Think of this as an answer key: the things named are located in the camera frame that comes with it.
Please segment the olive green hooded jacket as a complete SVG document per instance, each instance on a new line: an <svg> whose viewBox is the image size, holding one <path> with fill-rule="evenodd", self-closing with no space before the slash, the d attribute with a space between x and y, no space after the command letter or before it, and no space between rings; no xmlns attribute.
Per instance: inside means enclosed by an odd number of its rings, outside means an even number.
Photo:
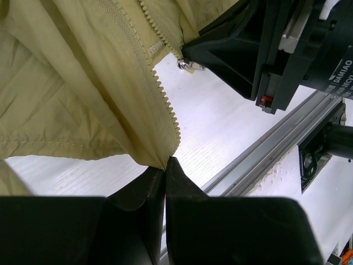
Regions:
<svg viewBox="0 0 353 265"><path fill-rule="evenodd" d="M180 129L154 67L234 1L2 1L1 195L30 191L5 160L130 155L165 169Z"/></svg>

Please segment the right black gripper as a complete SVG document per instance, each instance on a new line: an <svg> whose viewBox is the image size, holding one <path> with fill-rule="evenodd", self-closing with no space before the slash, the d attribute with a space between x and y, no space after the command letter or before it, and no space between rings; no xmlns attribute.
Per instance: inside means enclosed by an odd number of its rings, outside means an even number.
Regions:
<svg viewBox="0 0 353 265"><path fill-rule="evenodd" d="M324 1L238 1L182 47L264 112L286 110L328 33Z"/></svg>

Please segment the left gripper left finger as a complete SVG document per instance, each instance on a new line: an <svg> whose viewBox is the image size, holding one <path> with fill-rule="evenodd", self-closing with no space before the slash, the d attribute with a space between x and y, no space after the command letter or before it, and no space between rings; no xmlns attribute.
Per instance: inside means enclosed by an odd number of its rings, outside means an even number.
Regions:
<svg viewBox="0 0 353 265"><path fill-rule="evenodd" d="M2 264L158 264L165 179L146 169L108 197L35 196L1 170Z"/></svg>

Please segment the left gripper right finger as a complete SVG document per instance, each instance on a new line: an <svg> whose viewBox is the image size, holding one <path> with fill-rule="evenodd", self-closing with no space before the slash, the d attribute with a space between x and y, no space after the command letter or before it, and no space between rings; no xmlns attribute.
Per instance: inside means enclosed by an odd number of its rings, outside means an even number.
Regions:
<svg viewBox="0 0 353 265"><path fill-rule="evenodd" d="M211 197L168 160L170 264L323 264L306 213L283 197Z"/></svg>

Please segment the silver zipper slider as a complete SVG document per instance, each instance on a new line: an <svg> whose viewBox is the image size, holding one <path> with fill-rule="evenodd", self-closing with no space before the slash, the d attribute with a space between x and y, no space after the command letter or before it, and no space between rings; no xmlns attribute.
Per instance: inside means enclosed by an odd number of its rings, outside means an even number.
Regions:
<svg viewBox="0 0 353 265"><path fill-rule="evenodd" d="M185 70L189 73L194 73L195 71L204 71L205 67L203 67L202 65L190 61L186 58L182 58L182 59L178 59L177 60L177 67L181 70Z"/></svg>

